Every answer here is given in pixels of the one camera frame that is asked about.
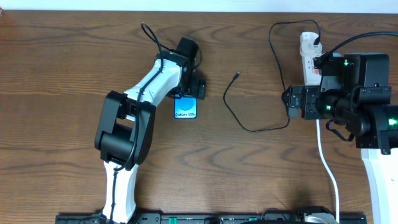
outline wooden tabletop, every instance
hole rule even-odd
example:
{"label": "wooden tabletop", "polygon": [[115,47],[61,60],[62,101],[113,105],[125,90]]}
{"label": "wooden tabletop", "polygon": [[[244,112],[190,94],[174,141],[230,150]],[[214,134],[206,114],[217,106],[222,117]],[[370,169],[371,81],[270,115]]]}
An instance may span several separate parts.
{"label": "wooden tabletop", "polygon": [[[241,129],[285,124],[279,71],[268,44],[271,25],[315,19],[330,50],[347,38],[398,31],[397,15],[4,11],[0,18],[0,220],[53,223],[59,213],[93,213],[105,201],[106,176],[94,136],[106,94],[134,86],[153,67],[155,43],[195,39],[207,79],[198,118],[174,119],[174,103],[158,107],[152,147],[139,168],[136,202],[165,213],[261,213],[323,205],[334,191],[319,158],[315,121],[292,119],[280,131]],[[303,84],[299,36],[311,23],[275,27],[272,40],[287,85]],[[340,52],[384,52],[398,90],[398,42],[357,40]],[[360,150],[322,129],[325,157],[336,175],[342,212],[363,212],[371,199]]]}

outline white backdrop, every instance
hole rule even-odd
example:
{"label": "white backdrop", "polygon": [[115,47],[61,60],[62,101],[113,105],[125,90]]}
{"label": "white backdrop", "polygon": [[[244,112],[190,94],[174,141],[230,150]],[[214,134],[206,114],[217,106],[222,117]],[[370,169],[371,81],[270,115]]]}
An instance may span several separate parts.
{"label": "white backdrop", "polygon": [[36,10],[398,13],[398,0],[0,0]]}

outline green led light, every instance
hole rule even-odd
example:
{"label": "green led light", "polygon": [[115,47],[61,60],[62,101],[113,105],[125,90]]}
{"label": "green led light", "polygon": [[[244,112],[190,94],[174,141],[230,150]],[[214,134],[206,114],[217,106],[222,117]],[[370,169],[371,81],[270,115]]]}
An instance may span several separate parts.
{"label": "green led light", "polygon": [[397,120],[395,120],[395,119],[388,119],[388,124],[390,124],[390,125],[397,124]]}

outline wood grain surface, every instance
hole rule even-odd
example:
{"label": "wood grain surface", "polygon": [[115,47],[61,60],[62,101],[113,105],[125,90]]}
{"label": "wood grain surface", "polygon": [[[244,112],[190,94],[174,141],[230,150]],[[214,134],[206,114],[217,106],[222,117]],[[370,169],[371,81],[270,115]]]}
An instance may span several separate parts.
{"label": "wood grain surface", "polygon": [[[363,32],[398,31],[398,16],[377,14],[5,11],[0,18],[0,222],[53,223],[59,213],[102,208],[106,176],[94,136],[106,94],[134,86],[153,66],[157,47],[141,31],[142,21],[169,47],[182,36],[195,39],[203,51],[198,72],[208,85],[197,119],[174,119],[171,99],[160,104],[152,147],[137,177],[139,207],[165,213],[261,213],[307,205],[334,210],[315,121],[297,118],[286,129],[251,134],[222,100],[241,71],[227,101],[244,125],[285,124],[282,85],[267,35],[275,22],[301,19],[318,21],[325,50]],[[308,30],[316,31],[311,23],[274,29],[287,85],[303,83],[299,36]],[[393,37],[374,37],[340,52],[389,54],[396,102],[397,48]],[[373,223],[360,150],[322,131],[341,211],[363,212]]]}

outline green component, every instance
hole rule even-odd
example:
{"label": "green component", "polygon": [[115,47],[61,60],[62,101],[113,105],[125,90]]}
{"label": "green component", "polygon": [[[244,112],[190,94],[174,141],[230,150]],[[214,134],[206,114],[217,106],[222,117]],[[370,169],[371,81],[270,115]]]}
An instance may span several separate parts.
{"label": "green component", "polygon": [[177,224],[177,218],[169,218],[169,224]]}
{"label": "green component", "polygon": [[388,124],[390,124],[390,125],[397,124],[397,120],[396,119],[388,119]]}

